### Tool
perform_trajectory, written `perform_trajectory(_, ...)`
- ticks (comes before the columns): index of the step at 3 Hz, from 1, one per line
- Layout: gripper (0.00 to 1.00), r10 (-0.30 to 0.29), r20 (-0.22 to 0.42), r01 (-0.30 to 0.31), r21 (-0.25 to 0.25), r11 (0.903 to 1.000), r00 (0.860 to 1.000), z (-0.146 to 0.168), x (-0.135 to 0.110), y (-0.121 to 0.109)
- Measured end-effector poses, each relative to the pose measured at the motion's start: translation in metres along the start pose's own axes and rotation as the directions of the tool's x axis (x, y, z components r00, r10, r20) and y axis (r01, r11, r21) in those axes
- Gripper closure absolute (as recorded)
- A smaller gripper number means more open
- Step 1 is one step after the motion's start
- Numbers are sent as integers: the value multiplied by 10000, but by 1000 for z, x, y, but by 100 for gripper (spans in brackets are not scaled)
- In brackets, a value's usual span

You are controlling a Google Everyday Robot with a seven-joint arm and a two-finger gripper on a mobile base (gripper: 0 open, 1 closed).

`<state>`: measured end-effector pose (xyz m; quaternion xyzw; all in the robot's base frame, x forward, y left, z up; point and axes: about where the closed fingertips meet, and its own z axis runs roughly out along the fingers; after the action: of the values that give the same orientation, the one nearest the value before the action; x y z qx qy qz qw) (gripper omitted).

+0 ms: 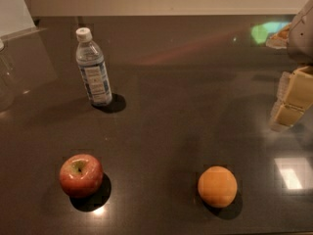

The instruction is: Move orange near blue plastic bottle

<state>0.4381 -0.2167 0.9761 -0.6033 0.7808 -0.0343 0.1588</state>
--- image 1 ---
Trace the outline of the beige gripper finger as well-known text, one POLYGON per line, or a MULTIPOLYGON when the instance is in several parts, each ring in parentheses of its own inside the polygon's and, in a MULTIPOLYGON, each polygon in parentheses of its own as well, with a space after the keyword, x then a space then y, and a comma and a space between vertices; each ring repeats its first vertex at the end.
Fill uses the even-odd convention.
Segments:
POLYGON ((282 73, 277 101, 270 115, 270 128, 281 132, 293 127, 313 105, 313 67, 282 73))

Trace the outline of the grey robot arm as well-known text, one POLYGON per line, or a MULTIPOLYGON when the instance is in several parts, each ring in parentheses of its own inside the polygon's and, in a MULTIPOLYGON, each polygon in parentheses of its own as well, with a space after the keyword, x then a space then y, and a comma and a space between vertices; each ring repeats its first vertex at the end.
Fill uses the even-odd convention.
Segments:
POLYGON ((272 35, 266 46, 286 49, 298 64, 294 71, 282 73, 270 114, 270 128, 280 132, 293 127, 313 105, 313 0, 272 35))

